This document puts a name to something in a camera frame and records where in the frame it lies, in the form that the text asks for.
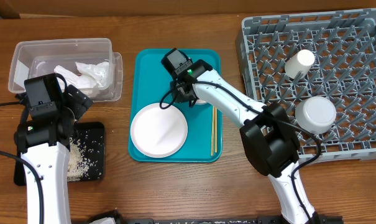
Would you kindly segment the white napkin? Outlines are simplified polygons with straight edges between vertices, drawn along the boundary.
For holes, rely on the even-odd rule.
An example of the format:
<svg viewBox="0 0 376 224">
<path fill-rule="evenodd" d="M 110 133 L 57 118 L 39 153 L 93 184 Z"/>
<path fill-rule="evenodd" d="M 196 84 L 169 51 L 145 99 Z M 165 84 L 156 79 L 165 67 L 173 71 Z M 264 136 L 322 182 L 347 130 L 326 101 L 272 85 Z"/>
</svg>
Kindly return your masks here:
<svg viewBox="0 0 376 224">
<path fill-rule="evenodd" d="M 90 96 L 94 94 L 96 82 L 95 79 L 88 75 L 76 75 L 75 73 L 57 65 L 54 72 L 62 75 L 67 82 L 67 85 L 73 85 L 84 94 Z"/>
<path fill-rule="evenodd" d="M 75 62 L 75 64 L 81 75 L 88 75 L 95 79 L 96 87 L 105 88 L 109 85 L 109 62 L 105 61 L 98 64 Z"/>
</svg>

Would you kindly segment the wooden chopstick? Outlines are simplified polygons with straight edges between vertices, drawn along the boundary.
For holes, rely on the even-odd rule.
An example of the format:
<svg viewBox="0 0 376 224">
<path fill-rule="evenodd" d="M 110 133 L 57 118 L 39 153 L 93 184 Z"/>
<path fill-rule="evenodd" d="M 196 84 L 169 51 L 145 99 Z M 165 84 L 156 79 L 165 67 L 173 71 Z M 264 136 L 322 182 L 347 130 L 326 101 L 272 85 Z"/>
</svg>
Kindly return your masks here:
<svg viewBox="0 0 376 224">
<path fill-rule="evenodd" d="M 215 126 L 215 107 L 212 108 L 212 122 L 211 122 L 211 157 L 214 155 L 214 126 Z"/>
<path fill-rule="evenodd" d="M 213 107 L 214 112 L 214 153 L 218 153 L 218 110 Z"/>
</svg>

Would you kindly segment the large white plate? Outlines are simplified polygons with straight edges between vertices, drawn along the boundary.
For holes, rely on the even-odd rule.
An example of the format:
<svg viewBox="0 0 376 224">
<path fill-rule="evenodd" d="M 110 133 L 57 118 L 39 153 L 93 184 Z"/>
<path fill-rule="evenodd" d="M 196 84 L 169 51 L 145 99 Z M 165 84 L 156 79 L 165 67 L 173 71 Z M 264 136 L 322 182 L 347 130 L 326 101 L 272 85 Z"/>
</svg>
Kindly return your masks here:
<svg viewBox="0 0 376 224">
<path fill-rule="evenodd" d="M 188 135 L 188 123 L 175 106 L 163 110 L 158 103 L 142 108 L 131 122 L 130 134 L 135 148 L 151 158 L 176 153 Z"/>
</svg>

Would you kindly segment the pale green cup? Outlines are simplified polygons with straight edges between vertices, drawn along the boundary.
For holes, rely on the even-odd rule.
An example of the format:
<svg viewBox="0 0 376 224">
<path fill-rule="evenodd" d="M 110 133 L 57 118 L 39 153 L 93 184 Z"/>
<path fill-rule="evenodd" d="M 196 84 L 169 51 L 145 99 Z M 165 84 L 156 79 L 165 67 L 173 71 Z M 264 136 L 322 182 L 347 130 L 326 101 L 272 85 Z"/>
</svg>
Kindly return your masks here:
<svg viewBox="0 0 376 224">
<path fill-rule="evenodd" d="M 285 74 L 292 79 L 306 75 L 315 62 L 312 51 L 307 49 L 299 51 L 285 63 Z"/>
</svg>

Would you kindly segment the grey green saucer bowl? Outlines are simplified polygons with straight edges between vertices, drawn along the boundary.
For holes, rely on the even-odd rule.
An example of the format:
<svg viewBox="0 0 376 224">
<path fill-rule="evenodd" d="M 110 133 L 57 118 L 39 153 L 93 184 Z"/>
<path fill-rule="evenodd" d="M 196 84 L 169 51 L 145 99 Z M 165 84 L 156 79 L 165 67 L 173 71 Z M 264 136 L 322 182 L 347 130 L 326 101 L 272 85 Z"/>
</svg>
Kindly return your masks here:
<svg viewBox="0 0 376 224">
<path fill-rule="evenodd" d="M 336 115 L 333 103 L 321 96 L 308 98 L 295 109 L 298 125 L 312 134 L 322 134 L 330 130 Z"/>
</svg>

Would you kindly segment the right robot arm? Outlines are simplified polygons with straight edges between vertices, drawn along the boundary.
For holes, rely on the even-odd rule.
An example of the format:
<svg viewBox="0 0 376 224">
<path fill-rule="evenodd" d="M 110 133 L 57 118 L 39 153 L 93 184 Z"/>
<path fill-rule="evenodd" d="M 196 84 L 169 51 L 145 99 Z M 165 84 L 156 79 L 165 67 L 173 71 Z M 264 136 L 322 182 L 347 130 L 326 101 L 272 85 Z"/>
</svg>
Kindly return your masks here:
<svg viewBox="0 0 376 224">
<path fill-rule="evenodd" d="M 172 49 L 161 60 L 171 75 L 170 90 L 174 103 L 194 106 L 203 100 L 238 128 L 245 156 L 252 167 L 269 178 L 277 194 L 285 223 L 318 223 L 319 216 L 304 190 L 299 169 L 298 127 L 290 123 L 287 112 L 278 103 L 265 105 L 249 98 L 204 60 L 192 61 L 184 52 Z"/>
</svg>

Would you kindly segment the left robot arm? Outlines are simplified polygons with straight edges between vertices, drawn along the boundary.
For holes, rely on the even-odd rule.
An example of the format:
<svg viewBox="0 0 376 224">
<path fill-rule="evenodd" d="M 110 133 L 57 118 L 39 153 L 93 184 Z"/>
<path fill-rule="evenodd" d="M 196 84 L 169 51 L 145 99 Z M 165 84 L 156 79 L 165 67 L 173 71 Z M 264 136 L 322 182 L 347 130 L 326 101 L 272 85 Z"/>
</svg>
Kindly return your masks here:
<svg viewBox="0 0 376 224">
<path fill-rule="evenodd" d="M 51 73 L 25 80 L 25 112 L 14 135 L 24 166 L 29 223 L 70 223 L 67 187 L 70 140 L 93 101 Z"/>
</svg>

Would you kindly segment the grey dishwasher rack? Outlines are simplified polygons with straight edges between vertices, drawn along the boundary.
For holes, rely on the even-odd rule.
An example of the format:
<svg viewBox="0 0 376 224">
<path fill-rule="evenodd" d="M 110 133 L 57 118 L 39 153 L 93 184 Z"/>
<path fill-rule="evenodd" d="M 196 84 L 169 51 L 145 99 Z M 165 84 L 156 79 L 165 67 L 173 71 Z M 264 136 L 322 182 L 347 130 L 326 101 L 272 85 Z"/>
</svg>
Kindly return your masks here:
<svg viewBox="0 0 376 224">
<path fill-rule="evenodd" d="M 304 49 L 314 64 L 289 78 L 286 61 Z M 319 162 L 376 159 L 376 8 L 247 17 L 236 50 L 247 95 L 280 103 L 292 123 L 301 101 L 333 102 L 336 121 L 316 137 Z"/>
</svg>

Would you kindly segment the teal serving tray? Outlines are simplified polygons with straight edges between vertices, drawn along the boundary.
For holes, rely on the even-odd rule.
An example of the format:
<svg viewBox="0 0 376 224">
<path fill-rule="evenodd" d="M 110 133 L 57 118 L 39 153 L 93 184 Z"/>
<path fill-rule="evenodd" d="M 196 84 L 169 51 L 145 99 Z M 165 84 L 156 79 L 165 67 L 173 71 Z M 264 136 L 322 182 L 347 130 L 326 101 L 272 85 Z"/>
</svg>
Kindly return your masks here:
<svg viewBox="0 0 376 224">
<path fill-rule="evenodd" d="M 161 98 L 170 89 L 172 77 L 161 64 L 161 59 L 170 49 L 145 49 L 135 59 L 134 85 L 132 91 L 131 118 L 145 106 L 159 104 Z M 178 162 L 210 163 L 218 160 L 222 153 L 222 113 L 217 115 L 217 149 L 212 149 L 213 107 L 196 103 L 190 108 L 188 103 L 174 103 L 184 115 L 188 125 L 187 139 L 176 153 L 164 158 L 152 158 L 139 152 L 132 140 L 128 142 L 128 151 L 139 162 Z"/>
</svg>

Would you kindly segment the clear plastic bin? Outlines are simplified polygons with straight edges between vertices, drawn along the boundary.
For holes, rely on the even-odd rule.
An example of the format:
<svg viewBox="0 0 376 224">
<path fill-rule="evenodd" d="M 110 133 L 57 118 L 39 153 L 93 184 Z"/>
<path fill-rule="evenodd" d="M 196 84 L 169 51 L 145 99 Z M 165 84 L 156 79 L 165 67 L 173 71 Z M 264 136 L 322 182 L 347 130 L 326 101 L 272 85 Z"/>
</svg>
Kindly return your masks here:
<svg viewBox="0 0 376 224">
<path fill-rule="evenodd" d="M 112 43 L 107 38 L 55 39 L 20 42 L 16 45 L 9 72 L 8 90 L 11 93 L 25 91 L 24 81 L 34 58 L 48 55 L 93 54 L 112 50 Z"/>
</svg>

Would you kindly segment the cardboard backdrop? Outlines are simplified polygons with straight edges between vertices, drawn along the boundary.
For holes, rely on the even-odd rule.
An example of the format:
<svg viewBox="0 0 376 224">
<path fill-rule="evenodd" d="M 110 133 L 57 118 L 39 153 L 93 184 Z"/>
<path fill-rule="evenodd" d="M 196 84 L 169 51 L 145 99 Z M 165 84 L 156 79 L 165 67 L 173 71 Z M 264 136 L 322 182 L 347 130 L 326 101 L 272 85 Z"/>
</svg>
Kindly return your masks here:
<svg viewBox="0 0 376 224">
<path fill-rule="evenodd" d="M 376 0 L 0 0 L 0 16 L 158 16 L 336 11 L 376 7 Z"/>
</svg>

